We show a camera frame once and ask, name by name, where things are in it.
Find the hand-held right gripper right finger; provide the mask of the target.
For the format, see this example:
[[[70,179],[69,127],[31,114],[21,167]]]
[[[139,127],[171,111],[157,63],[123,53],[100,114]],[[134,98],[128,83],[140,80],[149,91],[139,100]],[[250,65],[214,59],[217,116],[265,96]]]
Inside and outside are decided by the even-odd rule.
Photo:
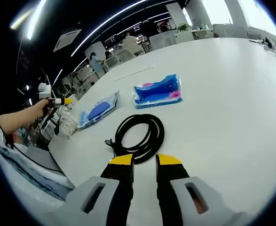
[[[156,154],[157,198],[165,226],[232,226],[235,212],[221,195],[199,177],[191,177],[182,162]]]

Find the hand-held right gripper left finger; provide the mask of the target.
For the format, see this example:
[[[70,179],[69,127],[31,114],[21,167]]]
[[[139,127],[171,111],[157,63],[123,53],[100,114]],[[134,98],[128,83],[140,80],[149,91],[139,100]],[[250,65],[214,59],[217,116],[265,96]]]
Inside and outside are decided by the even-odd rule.
[[[125,226],[133,198],[133,155],[109,161],[102,174],[92,176],[68,194],[66,226]]]

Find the person's left hand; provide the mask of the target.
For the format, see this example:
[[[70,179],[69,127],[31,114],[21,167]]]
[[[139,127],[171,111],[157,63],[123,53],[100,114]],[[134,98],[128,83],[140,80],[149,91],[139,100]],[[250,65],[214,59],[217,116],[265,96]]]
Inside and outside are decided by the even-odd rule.
[[[47,108],[47,105],[48,99],[42,99],[32,107],[37,118],[43,116],[44,108]]]

